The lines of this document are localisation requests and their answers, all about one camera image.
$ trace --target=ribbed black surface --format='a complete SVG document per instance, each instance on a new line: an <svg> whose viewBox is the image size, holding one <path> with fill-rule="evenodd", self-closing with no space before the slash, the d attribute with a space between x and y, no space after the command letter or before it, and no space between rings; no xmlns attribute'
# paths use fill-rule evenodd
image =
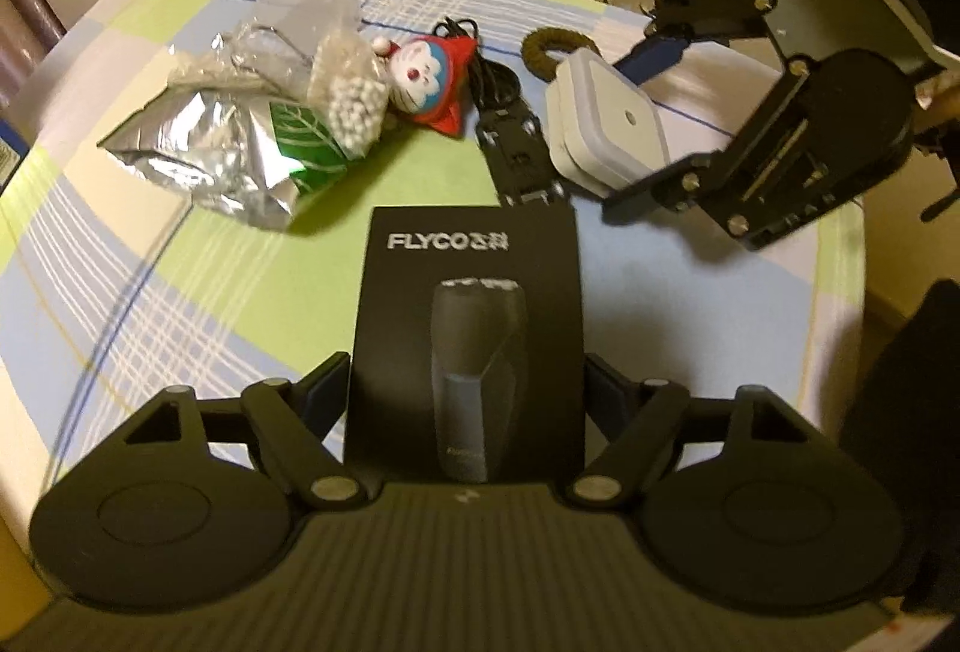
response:
<svg viewBox="0 0 960 652"><path fill-rule="evenodd" d="M670 582L615 516L545 487L388 486L316 516L286 560L219 604L166 617L56 602L11 652L839 652L877 607L776 620Z"/></svg>

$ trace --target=black box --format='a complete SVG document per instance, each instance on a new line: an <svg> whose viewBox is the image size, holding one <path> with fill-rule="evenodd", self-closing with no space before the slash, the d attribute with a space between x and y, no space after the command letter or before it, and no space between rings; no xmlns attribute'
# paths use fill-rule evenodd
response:
<svg viewBox="0 0 960 652"><path fill-rule="evenodd" d="M568 482L584 465L583 362L568 204L376 208L344 463L374 491Z"/></svg>

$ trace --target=plaid tablecloth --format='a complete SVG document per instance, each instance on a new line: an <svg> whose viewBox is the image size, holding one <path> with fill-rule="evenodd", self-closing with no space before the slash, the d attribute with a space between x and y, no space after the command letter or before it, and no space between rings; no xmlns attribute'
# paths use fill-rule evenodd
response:
<svg viewBox="0 0 960 652"><path fill-rule="evenodd" d="M255 1L100 0L10 108L37 138L0 198L0 512L21 543L37 497L159 388L230 396L350 350L373 206L496 204L469 135L398 135L289 236L191 209L95 147L162 88L174 52L206 49ZM541 118L544 84L518 55L527 32L577 29L611 59L645 23L588 0L361 1L365 33L397 41L443 15L473 17ZM723 145L773 79L723 47L691 49L647 86L671 155ZM847 386L856 365L857 206L759 254L696 212L611 228L582 201L578 225L587 350L704 396L765 384L829 417L824 390Z"/></svg>

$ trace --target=electric shaver picture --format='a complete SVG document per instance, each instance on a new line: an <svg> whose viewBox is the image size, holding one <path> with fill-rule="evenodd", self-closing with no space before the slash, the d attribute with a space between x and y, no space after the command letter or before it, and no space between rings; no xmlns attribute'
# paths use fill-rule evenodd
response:
<svg viewBox="0 0 960 652"><path fill-rule="evenodd" d="M527 308L517 281L461 278L433 292L431 382L440 469L497 478L527 393Z"/></svg>

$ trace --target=blue toy face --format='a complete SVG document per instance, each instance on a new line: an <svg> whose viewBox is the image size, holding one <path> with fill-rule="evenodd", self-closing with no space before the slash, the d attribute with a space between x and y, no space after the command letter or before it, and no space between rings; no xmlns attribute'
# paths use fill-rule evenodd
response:
<svg viewBox="0 0 960 652"><path fill-rule="evenodd" d="M400 46L390 57L391 99L412 116L429 113L443 98L449 72L448 56L438 44L414 40Z"/></svg>

